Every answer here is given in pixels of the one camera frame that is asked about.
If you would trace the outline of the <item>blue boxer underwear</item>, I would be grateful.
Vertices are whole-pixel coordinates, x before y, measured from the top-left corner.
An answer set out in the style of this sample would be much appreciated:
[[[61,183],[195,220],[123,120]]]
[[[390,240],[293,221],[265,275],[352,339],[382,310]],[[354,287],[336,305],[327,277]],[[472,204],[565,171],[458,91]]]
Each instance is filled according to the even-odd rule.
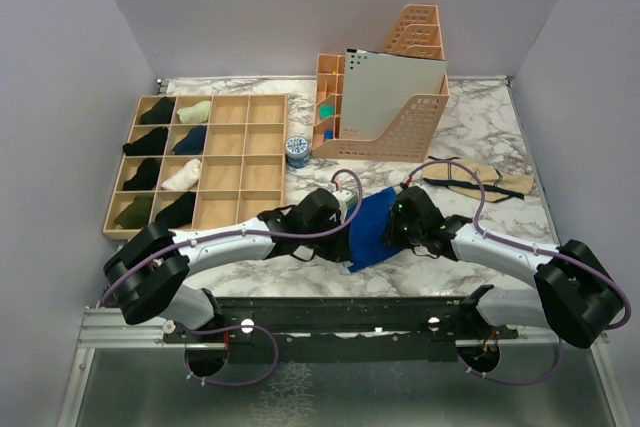
[[[394,188],[387,187],[362,200],[356,218],[348,227],[351,259],[344,265],[349,273],[384,262],[402,251],[382,242],[395,197]]]

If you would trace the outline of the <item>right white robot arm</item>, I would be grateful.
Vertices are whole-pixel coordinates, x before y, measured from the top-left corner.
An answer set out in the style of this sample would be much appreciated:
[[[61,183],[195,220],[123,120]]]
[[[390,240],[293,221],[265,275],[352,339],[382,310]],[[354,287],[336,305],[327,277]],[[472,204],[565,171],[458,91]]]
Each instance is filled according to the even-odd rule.
[[[574,347],[588,348],[625,309],[613,280],[583,243],[554,247],[480,231],[470,218],[443,216],[417,186],[396,192],[383,241],[478,264],[526,284],[524,290],[492,287],[463,309],[459,325],[472,338],[494,326],[526,326],[549,329]]]

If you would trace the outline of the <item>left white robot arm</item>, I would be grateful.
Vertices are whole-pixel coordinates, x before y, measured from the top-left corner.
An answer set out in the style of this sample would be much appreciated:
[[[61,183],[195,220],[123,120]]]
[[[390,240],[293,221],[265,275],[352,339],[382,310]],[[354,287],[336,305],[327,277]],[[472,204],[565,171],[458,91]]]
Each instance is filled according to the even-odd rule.
[[[163,317],[186,325],[206,342],[220,332],[220,309],[206,289],[185,285],[195,273],[241,261],[292,256],[305,248],[332,261],[349,258],[348,221],[359,198],[348,190],[317,188],[295,205],[259,213],[239,224],[199,232],[153,222],[104,265],[104,294],[129,325]]]

